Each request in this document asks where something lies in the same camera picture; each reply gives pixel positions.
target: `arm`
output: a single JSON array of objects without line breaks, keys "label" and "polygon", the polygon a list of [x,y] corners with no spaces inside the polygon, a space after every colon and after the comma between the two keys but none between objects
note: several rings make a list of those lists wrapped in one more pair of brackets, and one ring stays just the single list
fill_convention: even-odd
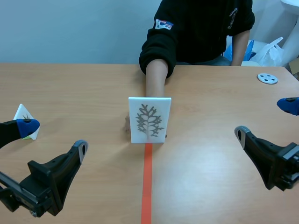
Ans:
[{"label": "arm", "polygon": [[151,61],[146,67],[146,96],[164,97],[164,84],[168,74],[167,62],[162,59]]},{"label": "arm", "polygon": [[255,22],[252,12],[252,0],[243,0],[238,9],[234,24],[229,30],[233,37],[232,66],[241,66],[247,48],[250,30]]},{"label": "arm", "polygon": [[178,36],[184,29],[185,9],[187,4],[182,0],[163,0],[155,15],[155,25],[149,30],[139,57],[140,68],[147,76],[147,96],[164,95],[162,85],[176,65],[176,48]]},{"label": "arm", "polygon": [[246,30],[233,36],[233,60],[231,66],[241,66],[249,40],[250,31]]}]

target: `white card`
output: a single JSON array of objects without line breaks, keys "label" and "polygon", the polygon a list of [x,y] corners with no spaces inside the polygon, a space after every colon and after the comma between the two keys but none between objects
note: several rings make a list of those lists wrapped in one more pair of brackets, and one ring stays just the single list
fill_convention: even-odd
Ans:
[{"label": "white card", "polygon": [[[29,113],[29,111],[26,109],[26,107],[23,104],[20,104],[19,108],[17,110],[17,113],[15,113],[15,116],[14,116],[14,120],[17,120],[17,119],[34,119],[34,118]],[[36,132],[34,132],[33,134],[31,134],[28,137],[23,138],[23,139],[30,138],[30,139],[36,140],[38,132],[39,132],[39,128],[37,129]]]},{"label": "white card", "polygon": [[171,98],[129,97],[132,143],[164,143]]}]

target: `sleeve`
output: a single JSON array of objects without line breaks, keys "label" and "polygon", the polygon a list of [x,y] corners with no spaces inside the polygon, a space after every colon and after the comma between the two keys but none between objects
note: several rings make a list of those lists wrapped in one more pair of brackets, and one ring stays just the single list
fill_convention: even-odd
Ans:
[{"label": "sleeve", "polygon": [[254,22],[255,16],[252,12],[252,0],[245,0],[236,15],[235,22],[229,35],[235,36],[246,30],[251,30]]},{"label": "sleeve", "polygon": [[147,40],[139,57],[140,68],[145,74],[148,64],[163,59],[168,64],[169,77],[176,65],[178,35],[184,29],[184,0],[163,0],[156,15],[155,24],[148,31]]}]

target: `white bag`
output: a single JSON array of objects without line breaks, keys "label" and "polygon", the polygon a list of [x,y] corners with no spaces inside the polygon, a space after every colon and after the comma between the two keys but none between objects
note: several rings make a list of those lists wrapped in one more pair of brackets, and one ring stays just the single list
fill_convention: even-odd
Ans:
[{"label": "white bag", "polygon": [[282,57],[284,50],[281,49],[277,44],[281,42],[283,37],[280,37],[268,43],[259,52],[254,55],[250,61],[257,62],[263,67],[280,67],[282,64]]}]

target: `flag patch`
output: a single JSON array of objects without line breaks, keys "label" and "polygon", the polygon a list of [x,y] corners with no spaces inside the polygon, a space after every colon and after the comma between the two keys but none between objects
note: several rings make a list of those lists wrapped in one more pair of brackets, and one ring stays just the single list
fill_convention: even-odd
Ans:
[{"label": "flag patch", "polygon": [[168,30],[171,30],[172,26],[173,26],[173,24],[171,22],[156,19],[155,29],[168,29]]}]

